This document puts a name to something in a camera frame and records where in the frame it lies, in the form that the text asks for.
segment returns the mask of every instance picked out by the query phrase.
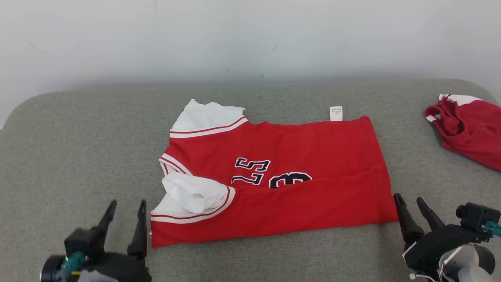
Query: robotic arm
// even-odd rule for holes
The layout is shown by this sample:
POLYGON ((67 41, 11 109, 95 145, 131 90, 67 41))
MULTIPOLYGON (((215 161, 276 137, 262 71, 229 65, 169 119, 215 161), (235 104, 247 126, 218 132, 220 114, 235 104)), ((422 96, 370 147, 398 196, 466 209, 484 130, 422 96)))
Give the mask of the robotic arm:
POLYGON ((393 196, 397 207, 402 237, 405 242, 402 257, 416 274, 411 278, 425 277, 428 281, 447 282, 493 282, 493 254, 478 243, 489 242, 494 236, 501 236, 498 225, 501 213, 498 210, 467 203, 456 210, 461 226, 445 225, 422 198, 417 205, 428 221, 431 232, 425 234, 400 196, 393 196))
POLYGON ((77 228, 64 241, 65 255, 50 256, 40 273, 41 282, 151 282, 145 265, 146 201, 137 212, 136 231, 127 255, 105 252, 108 226, 117 201, 113 200, 99 224, 91 229, 77 228))

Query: clothing tag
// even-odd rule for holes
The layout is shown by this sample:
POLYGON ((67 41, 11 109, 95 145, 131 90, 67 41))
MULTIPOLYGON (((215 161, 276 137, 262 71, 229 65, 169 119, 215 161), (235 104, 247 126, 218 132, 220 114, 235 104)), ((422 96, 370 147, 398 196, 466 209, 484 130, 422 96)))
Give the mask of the clothing tag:
POLYGON ((331 120, 343 121, 343 107, 330 107, 331 109, 331 120))

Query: gray fabric surface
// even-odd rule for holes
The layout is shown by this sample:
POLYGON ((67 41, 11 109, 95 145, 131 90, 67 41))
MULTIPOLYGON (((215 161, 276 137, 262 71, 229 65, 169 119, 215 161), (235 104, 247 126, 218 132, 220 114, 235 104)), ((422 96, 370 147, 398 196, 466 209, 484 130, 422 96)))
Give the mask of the gray fabric surface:
MULTIPOLYGON (((107 250, 125 252, 141 199, 162 199, 158 158, 169 128, 195 98, 247 108, 253 123, 327 120, 343 106, 345 120, 368 115, 392 181, 425 227, 423 197, 446 223, 459 204, 501 209, 501 173, 441 147, 423 118, 439 94, 494 102, 461 80, 194 88, 98 89, 32 98, 0 134, 0 273, 3 281, 35 281, 45 259, 63 253, 63 239, 96 224, 112 199, 117 213, 107 250)), ((487 246, 501 258, 501 238, 487 246)), ((407 281, 398 223, 180 244, 150 250, 154 281, 407 281)), ((495 278, 501 278, 501 270, 495 278)))

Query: jersey number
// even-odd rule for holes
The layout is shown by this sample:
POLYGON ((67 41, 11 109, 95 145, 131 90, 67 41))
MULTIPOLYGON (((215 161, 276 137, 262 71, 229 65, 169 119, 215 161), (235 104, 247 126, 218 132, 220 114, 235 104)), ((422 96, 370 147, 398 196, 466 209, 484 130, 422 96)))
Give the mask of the jersey number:
MULTIPOLYGON (((259 185, 261 183, 261 180, 263 180, 263 177, 265 176, 263 172, 268 169, 270 163, 270 160, 248 161, 246 158, 238 158, 235 162, 235 167, 252 170, 253 173, 250 175, 251 178, 247 178, 241 175, 235 175, 231 178, 231 182, 233 183, 237 180, 241 180, 253 185, 259 185)), ((303 172, 284 173, 282 175, 270 178, 269 187, 276 189, 280 185, 294 184, 296 182, 303 182, 311 179, 311 176, 303 172)))
POLYGON ((290 172, 284 173, 280 176, 273 176, 270 178, 270 188, 276 189, 283 183, 286 184, 294 184, 296 182, 304 182, 311 180, 312 177, 304 172, 290 172))
MULTIPOLYGON (((268 169, 268 166, 270 165, 271 161, 265 160, 265 161, 258 161, 258 162, 253 162, 253 161, 247 161, 246 158, 238 158, 235 163, 236 168, 244 168, 248 170, 253 170, 255 172, 265 172, 268 169)), ((247 178, 243 177, 241 175, 235 175, 231 178, 231 182, 235 182, 237 180, 242 180, 247 183, 251 183, 254 185, 259 185, 261 183, 261 180, 263 180, 264 173, 252 173, 251 176, 252 178, 247 178)))

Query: red jersey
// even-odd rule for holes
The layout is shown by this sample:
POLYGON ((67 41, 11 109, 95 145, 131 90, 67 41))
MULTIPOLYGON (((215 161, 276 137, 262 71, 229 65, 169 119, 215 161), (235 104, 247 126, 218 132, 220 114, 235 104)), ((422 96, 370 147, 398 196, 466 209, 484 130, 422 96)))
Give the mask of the red jersey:
POLYGON ((368 117, 251 124, 243 110, 192 100, 174 124, 153 247, 398 220, 368 117))
POLYGON ((442 145, 501 171, 501 107, 467 95, 440 95, 425 111, 442 145))

